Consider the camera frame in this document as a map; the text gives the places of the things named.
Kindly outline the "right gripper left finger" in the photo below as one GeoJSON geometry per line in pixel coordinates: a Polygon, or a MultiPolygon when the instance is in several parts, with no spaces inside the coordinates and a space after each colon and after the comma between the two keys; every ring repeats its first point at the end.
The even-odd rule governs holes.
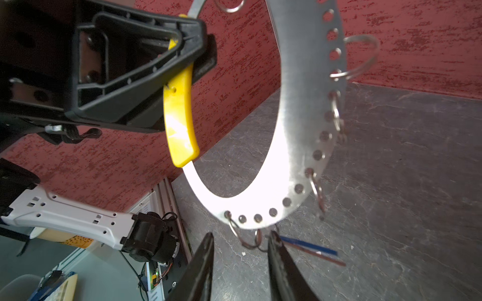
{"type": "Polygon", "coordinates": [[[213,233],[207,233],[189,263],[183,278],[170,293],[167,301],[209,301],[211,299],[214,246],[213,233]]]}

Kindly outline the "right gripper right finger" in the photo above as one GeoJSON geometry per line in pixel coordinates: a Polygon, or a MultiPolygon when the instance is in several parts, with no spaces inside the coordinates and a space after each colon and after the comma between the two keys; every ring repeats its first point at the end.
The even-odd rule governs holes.
{"type": "Polygon", "coordinates": [[[267,255],[271,300],[319,301],[275,231],[269,234],[267,255]]]}

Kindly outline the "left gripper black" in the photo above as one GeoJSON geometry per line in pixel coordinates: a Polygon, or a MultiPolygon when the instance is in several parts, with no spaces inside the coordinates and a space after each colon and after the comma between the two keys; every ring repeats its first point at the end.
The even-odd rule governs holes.
{"type": "Polygon", "coordinates": [[[1,1],[1,127],[128,123],[207,48],[199,19],[107,1],[1,1]]]}

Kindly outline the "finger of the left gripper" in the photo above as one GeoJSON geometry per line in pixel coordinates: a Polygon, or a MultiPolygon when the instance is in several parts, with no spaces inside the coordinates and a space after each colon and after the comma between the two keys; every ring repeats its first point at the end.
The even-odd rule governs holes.
{"type": "Polygon", "coordinates": [[[191,111],[192,85],[217,65],[217,42],[215,35],[207,36],[207,50],[165,86],[148,97],[141,105],[129,112],[120,121],[131,132],[163,132],[164,113],[175,113],[174,102],[179,100],[181,112],[191,111]]]}

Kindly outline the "yellow capped key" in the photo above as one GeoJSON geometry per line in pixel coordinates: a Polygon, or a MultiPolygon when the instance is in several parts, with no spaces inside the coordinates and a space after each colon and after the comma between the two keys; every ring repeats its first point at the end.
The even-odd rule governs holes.
{"type": "Polygon", "coordinates": [[[174,166],[183,168],[200,153],[192,115],[193,64],[163,87],[166,138],[174,166]]]}

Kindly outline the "red capped key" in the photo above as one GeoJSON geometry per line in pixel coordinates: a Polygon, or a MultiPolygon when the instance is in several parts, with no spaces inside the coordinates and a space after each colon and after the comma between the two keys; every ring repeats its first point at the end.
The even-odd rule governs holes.
{"type": "Polygon", "coordinates": [[[297,245],[294,245],[292,243],[288,243],[288,242],[284,242],[285,245],[289,246],[289,247],[292,247],[292,248],[295,248],[301,252],[304,252],[304,253],[307,253],[307,254],[310,254],[312,256],[315,256],[315,257],[318,257],[318,258],[321,258],[327,262],[331,262],[331,263],[334,263],[340,267],[346,267],[346,263],[342,262],[342,261],[339,261],[339,260],[335,260],[331,257],[327,257],[325,255],[322,255],[322,254],[319,254],[319,253],[316,253],[316,252],[313,252],[311,250],[308,250],[307,248],[303,248],[303,247],[300,247],[300,246],[297,246],[297,245]]]}

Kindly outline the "metal keyring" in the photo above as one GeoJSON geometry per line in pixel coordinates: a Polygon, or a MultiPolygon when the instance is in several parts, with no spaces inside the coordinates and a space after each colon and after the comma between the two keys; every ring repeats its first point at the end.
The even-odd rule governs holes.
{"type": "Polygon", "coordinates": [[[379,40],[345,36],[336,1],[268,1],[281,56],[279,110],[272,142],[256,178],[238,195],[224,198],[203,183],[193,163],[187,181],[203,206],[234,234],[254,230],[248,249],[259,248],[262,229],[293,213],[314,194],[322,212],[321,175],[338,140],[346,86],[376,63],[379,40]]]}

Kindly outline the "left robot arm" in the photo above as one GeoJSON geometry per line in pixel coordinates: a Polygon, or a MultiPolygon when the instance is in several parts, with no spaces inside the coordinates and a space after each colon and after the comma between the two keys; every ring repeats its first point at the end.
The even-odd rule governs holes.
{"type": "MultiPolygon", "coordinates": [[[[192,162],[192,85],[217,62],[203,7],[193,1],[187,15],[169,16],[107,1],[2,1],[1,149],[28,134],[57,145],[104,129],[163,132],[173,164],[192,162]]],[[[1,223],[91,238],[139,262],[168,263],[179,247],[165,217],[57,196],[6,159],[1,223]]]]}

